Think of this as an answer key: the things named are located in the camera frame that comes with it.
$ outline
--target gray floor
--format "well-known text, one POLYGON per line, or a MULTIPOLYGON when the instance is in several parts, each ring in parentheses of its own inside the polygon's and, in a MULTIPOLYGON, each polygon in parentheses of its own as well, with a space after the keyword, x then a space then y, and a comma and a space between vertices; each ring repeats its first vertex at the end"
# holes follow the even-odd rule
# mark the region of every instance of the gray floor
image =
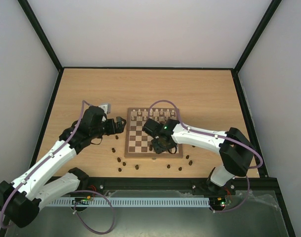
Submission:
MULTIPOLYGON (((288 236, 272 195, 254 192, 233 212, 213 214, 207 208, 116 208, 116 226, 108 237, 275 237, 288 236)), ((109 208, 88 208, 81 216, 93 229, 105 231, 112 222, 109 208)), ((7 237, 92 237, 68 207, 46 207, 32 224, 13 227, 7 237)))

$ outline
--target wooden table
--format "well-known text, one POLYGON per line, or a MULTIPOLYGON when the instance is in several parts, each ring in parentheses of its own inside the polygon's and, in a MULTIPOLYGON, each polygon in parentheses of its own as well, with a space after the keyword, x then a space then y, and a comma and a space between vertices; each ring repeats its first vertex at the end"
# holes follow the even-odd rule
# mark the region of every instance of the wooden table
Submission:
MULTIPOLYGON (((111 103, 109 118, 126 118, 129 107, 149 107, 157 100, 166 99, 178 106, 186 124, 209 130, 236 127, 248 136, 230 71, 65 69, 38 160, 50 150, 62 131, 78 119, 83 99, 94 105, 111 103)), ((159 104, 158 107, 170 106, 159 104)), ((182 159, 124 158, 125 134, 126 131, 119 134, 118 140, 115 136, 103 137, 101 145, 85 148, 56 176, 78 167, 91 177, 208 177, 212 168, 222 163, 218 154, 189 145, 183 145, 182 159)), ((257 170, 249 170, 248 176, 259 177, 257 170)))

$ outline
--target robotic arm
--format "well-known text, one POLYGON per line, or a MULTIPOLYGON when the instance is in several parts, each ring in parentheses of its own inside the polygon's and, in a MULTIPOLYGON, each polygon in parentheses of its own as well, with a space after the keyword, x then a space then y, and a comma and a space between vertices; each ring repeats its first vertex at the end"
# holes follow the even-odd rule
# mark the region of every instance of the robotic arm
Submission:
POLYGON ((75 134, 58 152, 55 153, 74 132, 78 121, 73 122, 71 127, 65 129, 50 151, 23 175, 14 179, 10 184, 6 181, 1 182, 0 211, 10 194, 23 184, 5 209, 5 215, 22 228, 30 224, 48 203, 77 189, 84 190, 87 187, 88 175, 78 168, 69 170, 67 174, 49 184, 46 182, 66 162, 89 146, 92 139, 102 139, 103 135, 118 134, 124 131, 125 119, 117 117, 115 122, 113 118, 107 118, 110 108, 110 104, 90 106, 85 111, 75 134), (27 179, 27 176, 41 163, 43 165, 27 179))
POLYGON ((149 118, 142 130, 153 137, 151 143, 157 154, 173 148, 177 149, 178 144, 201 147, 220 154, 223 165, 211 171, 206 183, 213 193, 216 193, 219 187, 224 186, 233 177, 245 177, 253 159, 253 153, 249 150, 218 137, 230 137, 252 148, 251 143, 237 128, 231 128, 227 132, 195 127, 190 129, 186 124, 182 126, 178 120, 169 119, 163 124, 149 118), (193 130, 214 134, 214 136, 203 135, 193 130))

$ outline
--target white wall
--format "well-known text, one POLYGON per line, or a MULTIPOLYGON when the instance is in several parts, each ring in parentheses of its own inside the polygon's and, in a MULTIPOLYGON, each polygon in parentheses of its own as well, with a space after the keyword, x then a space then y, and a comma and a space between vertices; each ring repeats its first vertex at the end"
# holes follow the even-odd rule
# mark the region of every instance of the white wall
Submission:
POLYGON ((301 0, 282 1, 240 79, 268 172, 301 237, 301 0))
POLYGON ((29 0, 63 66, 234 67, 271 0, 29 0))
POLYGON ((0 1, 0 182, 28 168, 56 78, 19 3, 0 1))

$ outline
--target black metal frame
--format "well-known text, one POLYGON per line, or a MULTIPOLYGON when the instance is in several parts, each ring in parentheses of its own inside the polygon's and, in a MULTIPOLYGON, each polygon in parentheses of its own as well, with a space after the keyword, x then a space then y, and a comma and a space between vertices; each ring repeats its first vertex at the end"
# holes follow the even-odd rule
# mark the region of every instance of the black metal frame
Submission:
MULTIPOLYGON (((241 55, 237 65, 235 68, 160 68, 160 67, 63 67, 53 48, 51 47, 44 31, 42 30, 41 25, 39 24, 33 10, 31 9, 27 0, 18 0, 22 9, 24 10, 26 16, 30 20, 35 32, 39 36, 41 42, 43 43, 46 51, 48 52, 50 58, 52 59, 54 65, 56 66, 59 74, 57 77, 57 81, 50 99, 50 103, 44 118, 44 122, 42 125, 42 129, 37 141, 37 145, 34 151, 34 155, 31 161, 31 166, 36 163, 37 156, 43 141, 43 136, 47 127, 47 123, 50 117, 50 113, 54 104, 54 100, 56 94, 58 92, 59 84, 64 72, 65 68, 87 68, 87 69, 147 69, 147 70, 230 70, 233 76, 234 85, 237 91, 237 96, 239 99, 239 103, 241 106, 242 114, 244 117, 244 121, 246 124, 247 132, 250 138, 250 142, 254 145, 256 150, 259 152, 260 155, 261 149, 259 146, 259 142, 257 139, 257 135, 255 132, 254 124, 250 115, 250 111, 246 102, 245 94, 242 89, 242 85, 240 83, 238 73, 241 70, 242 66, 246 62, 249 54, 251 53, 252 49, 254 48, 255 44, 257 43, 258 39, 260 38, 262 32, 264 31, 265 27, 267 26, 268 22, 270 21, 271 17, 273 16, 275 10, 278 8, 281 0, 272 0, 271 4, 269 5, 267 11, 265 12, 262 20, 260 21, 258 27, 256 28, 253 36, 251 37, 249 43, 247 44, 246 49, 244 50, 243 54, 241 55)), ((274 191, 278 200, 278 204, 281 208, 282 215, 284 218, 285 225, 287 227, 287 231, 289 236, 295 236, 294 229, 292 227, 291 220, 289 218, 281 190, 276 178, 268 177, 268 172, 265 167, 265 164, 261 168, 258 169, 260 178, 250 178, 250 186, 253 190, 270 190, 274 191)), ((89 184, 94 184, 96 187, 103 185, 103 190, 177 190, 177 191, 185 191, 185 192, 192 192, 194 194, 201 194, 199 190, 193 190, 193 185, 198 185, 202 182, 206 182, 206 178, 97 178, 91 177, 89 179, 89 184)), ((246 190, 247 183, 244 178, 235 179, 232 181, 233 185, 235 186, 236 190, 246 190)), ((0 237, 5 236, 6 230, 0 230, 0 237)))

